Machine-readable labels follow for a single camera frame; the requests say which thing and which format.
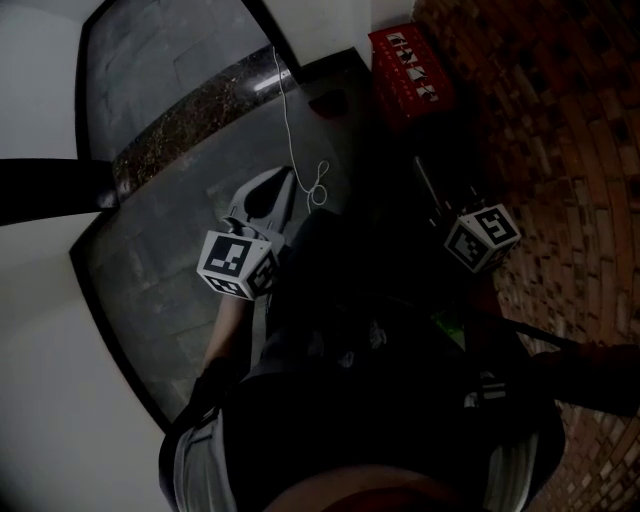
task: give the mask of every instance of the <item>red object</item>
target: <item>red object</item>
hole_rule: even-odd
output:
[[[415,23],[369,34],[374,96],[387,121],[402,131],[431,112],[451,110],[451,80]]]

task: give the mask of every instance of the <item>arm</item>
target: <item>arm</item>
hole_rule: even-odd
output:
[[[211,341],[204,356],[203,370],[218,357],[239,361],[251,358],[251,325],[254,303],[249,300],[224,295]]]

